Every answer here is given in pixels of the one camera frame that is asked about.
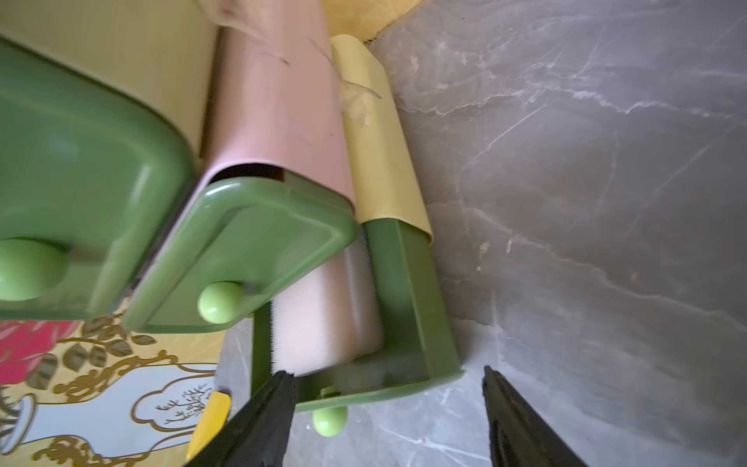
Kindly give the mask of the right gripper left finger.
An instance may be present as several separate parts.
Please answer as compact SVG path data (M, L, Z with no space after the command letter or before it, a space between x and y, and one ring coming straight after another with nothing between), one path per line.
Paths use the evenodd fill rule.
M298 400L295 376L276 373L186 466L281 466Z

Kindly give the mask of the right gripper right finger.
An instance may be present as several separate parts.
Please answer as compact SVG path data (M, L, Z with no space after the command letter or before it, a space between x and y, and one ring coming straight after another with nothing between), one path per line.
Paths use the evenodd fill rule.
M492 367L484 368L482 394L494 466L583 466L570 447Z

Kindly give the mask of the pink sponge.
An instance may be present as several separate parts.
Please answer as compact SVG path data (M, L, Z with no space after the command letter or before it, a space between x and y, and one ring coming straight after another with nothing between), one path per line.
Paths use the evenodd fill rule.
M310 375L380 350L381 310L365 237L278 294L272 371Z

